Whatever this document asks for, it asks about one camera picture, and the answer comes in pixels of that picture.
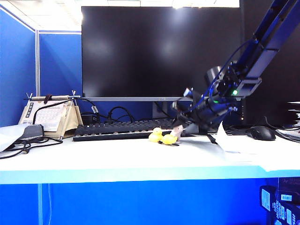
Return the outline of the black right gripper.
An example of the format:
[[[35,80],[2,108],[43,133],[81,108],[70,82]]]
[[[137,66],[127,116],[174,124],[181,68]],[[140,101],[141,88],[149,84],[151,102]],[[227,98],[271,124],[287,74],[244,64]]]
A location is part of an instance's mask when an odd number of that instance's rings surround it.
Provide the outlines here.
[[[233,97],[193,97],[192,109],[187,112],[187,116],[182,112],[177,112],[173,119],[172,126],[178,127],[188,121],[188,117],[194,122],[185,125],[182,137],[190,137],[199,134],[200,128],[218,128],[221,121],[228,113],[234,111]]]

